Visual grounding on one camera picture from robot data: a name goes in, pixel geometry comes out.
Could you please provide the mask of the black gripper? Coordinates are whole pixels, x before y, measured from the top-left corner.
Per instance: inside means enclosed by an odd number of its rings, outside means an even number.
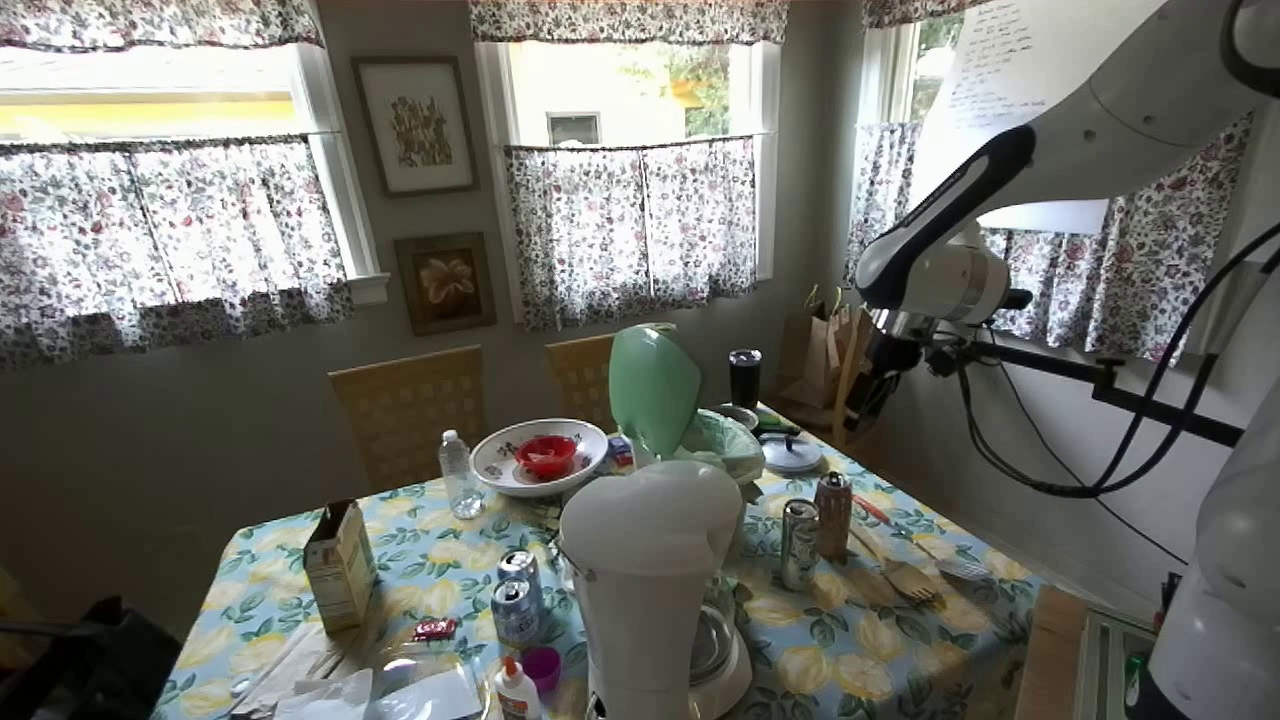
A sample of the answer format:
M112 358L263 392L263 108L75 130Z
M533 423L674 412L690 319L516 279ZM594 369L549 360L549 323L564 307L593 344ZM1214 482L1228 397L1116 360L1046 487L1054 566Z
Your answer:
M855 374L849 392L849 420L873 420L894 392L901 376L920 366L920 344L901 338L875 338L869 344L869 366Z

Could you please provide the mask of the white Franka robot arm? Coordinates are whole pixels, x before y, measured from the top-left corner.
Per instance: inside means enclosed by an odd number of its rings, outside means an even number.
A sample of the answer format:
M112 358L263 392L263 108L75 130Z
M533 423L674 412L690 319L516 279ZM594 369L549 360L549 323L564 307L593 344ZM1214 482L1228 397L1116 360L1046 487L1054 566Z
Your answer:
M881 412L936 323L1089 358L1171 344L1228 240L1280 0L979 0L959 86L852 261L881 315L843 410Z

